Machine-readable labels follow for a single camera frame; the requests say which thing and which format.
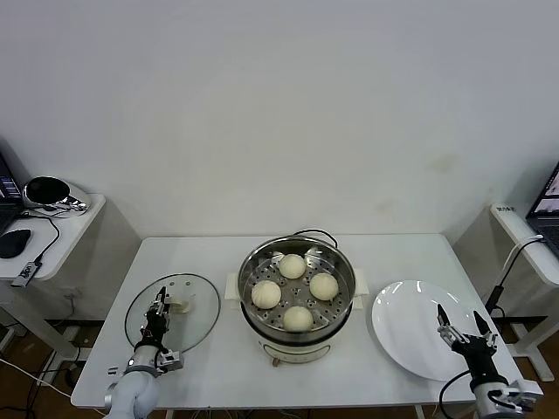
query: laptop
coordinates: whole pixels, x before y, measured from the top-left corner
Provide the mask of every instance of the laptop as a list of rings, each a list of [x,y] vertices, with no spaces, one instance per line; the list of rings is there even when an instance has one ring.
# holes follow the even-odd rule
[[[559,164],[526,215],[526,221],[559,258]]]
[[[14,218],[24,209],[21,192],[6,161],[0,155],[0,234],[3,234]]]

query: wooden floor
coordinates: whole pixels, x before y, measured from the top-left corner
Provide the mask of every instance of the wooden floor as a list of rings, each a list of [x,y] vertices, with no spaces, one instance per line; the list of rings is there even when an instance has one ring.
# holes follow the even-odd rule
[[[75,342],[82,347],[91,347],[97,337],[99,328],[82,328]],[[505,341],[512,342],[513,335],[509,327],[505,327],[503,336]],[[552,371],[559,379],[559,333],[549,338],[540,345],[540,349]],[[31,333],[23,338],[15,338],[4,356],[12,363],[27,371],[38,371],[41,369],[46,357],[50,353],[48,347]],[[534,369],[526,359],[517,360],[524,377],[528,380],[537,380]],[[71,363],[63,364],[63,367],[71,366]],[[79,368],[70,374],[71,381],[77,380]],[[60,390],[71,394],[72,389],[68,387],[65,373],[58,373],[54,385]],[[541,382],[545,396],[536,406],[536,411],[529,415],[531,419],[559,419],[559,382]],[[2,409],[6,406],[23,408],[30,388],[33,391],[31,379],[17,370],[0,363],[0,419],[25,419],[25,412]],[[431,417],[434,407],[424,407],[425,417]],[[99,419],[99,413],[93,410],[77,409],[63,395],[59,395],[50,388],[41,388],[33,405],[37,419]],[[190,419],[197,415],[198,419],[414,419],[415,412],[411,407],[399,408],[367,408],[367,409],[304,409],[304,410],[240,410],[240,411],[214,411],[193,412],[180,411],[175,413],[175,419]],[[163,419],[165,413],[154,412],[151,419]]]

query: speaker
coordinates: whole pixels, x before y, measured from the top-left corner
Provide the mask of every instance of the speaker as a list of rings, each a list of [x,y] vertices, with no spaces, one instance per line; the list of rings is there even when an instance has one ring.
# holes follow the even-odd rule
[[[24,206],[58,218],[80,216],[91,205],[91,197],[80,188],[56,177],[35,177],[24,185]]]

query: laptop screen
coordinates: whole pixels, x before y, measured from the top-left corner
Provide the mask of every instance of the laptop screen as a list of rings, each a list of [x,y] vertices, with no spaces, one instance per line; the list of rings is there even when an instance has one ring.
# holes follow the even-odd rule
[[[559,164],[553,170],[528,216],[559,216]]]
[[[0,155],[0,204],[18,203],[21,201],[21,193],[16,185],[6,161]]]

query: white plate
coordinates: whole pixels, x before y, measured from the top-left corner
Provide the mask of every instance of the white plate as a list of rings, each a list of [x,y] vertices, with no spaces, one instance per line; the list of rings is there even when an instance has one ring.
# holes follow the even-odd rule
[[[437,332],[437,304],[462,333],[479,334],[473,312],[443,288],[423,281],[395,282],[380,291],[373,304],[373,327],[384,350],[402,367],[448,381],[467,365]]]

